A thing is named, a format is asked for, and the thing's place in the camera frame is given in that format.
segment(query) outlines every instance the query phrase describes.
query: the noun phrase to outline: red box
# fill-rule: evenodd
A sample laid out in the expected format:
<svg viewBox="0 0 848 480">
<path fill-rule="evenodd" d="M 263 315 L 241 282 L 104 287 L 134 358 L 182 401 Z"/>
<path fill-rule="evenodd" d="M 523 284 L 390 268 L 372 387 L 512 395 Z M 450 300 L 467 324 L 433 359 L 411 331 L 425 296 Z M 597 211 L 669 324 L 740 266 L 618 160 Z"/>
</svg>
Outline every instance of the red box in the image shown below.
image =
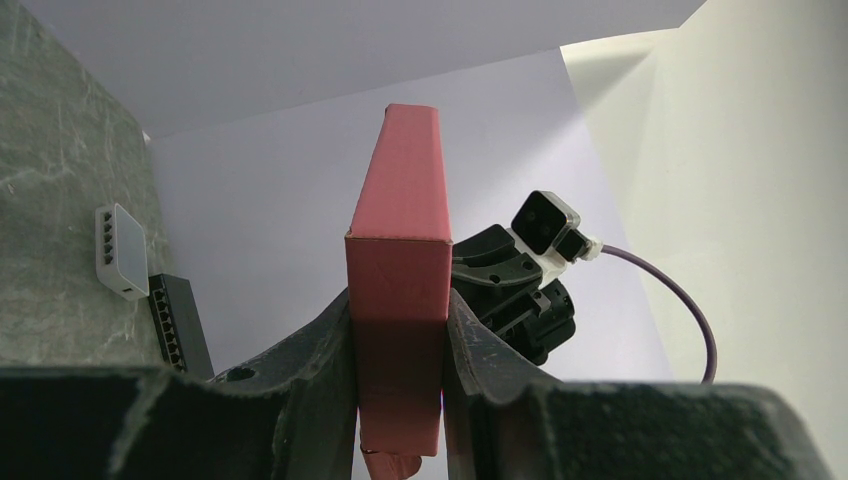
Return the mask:
<svg viewBox="0 0 848 480">
<path fill-rule="evenodd" d="M 367 450 L 436 455 L 451 248 L 438 111 L 389 105 L 345 237 Z"/>
</svg>

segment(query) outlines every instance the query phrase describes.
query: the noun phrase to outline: small square camera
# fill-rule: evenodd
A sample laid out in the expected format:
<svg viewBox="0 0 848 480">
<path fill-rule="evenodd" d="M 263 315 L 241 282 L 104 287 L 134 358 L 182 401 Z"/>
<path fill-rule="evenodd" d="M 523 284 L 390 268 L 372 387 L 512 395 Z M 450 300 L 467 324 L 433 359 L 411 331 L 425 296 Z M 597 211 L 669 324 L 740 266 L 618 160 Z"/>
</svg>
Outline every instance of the small square camera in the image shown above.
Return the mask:
<svg viewBox="0 0 848 480">
<path fill-rule="evenodd" d="M 580 225 L 580 215 L 553 192 L 534 191 L 512 219 L 510 227 L 537 255 L 562 242 Z"/>
</svg>

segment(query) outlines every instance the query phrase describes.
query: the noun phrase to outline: purple cable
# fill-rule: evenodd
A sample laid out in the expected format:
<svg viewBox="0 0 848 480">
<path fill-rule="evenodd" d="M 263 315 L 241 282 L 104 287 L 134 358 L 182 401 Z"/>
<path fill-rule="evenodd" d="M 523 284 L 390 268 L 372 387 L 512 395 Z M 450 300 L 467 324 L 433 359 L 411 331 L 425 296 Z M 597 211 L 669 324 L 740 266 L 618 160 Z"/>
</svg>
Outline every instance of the purple cable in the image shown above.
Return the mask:
<svg viewBox="0 0 848 480">
<path fill-rule="evenodd" d="M 692 315 L 695 316 L 695 321 L 698 322 L 698 327 L 701 328 L 701 333 L 704 335 L 704 343 L 707 345 L 707 367 L 704 370 L 704 378 L 701 380 L 701 383 L 712 383 L 715 379 L 716 366 L 718 363 L 718 352 L 716 351 L 715 337 L 713 337 L 713 331 L 710 329 L 707 317 L 705 317 L 704 312 L 698 308 L 695 300 L 692 300 L 692 297 L 690 297 L 689 294 L 686 293 L 686 291 L 683 290 L 683 288 L 668 275 L 664 274 L 659 268 L 651 265 L 646 260 L 628 251 L 610 245 L 604 245 L 603 248 L 601 248 L 601 252 L 626 260 L 650 273 L 654 276 L 654 278 L 662 282 L 663 285 L 674 292 L 681 301 L 683 301 L 686 308 L 688 308 L 689 311 L 692 312 Z"/>
</svg>

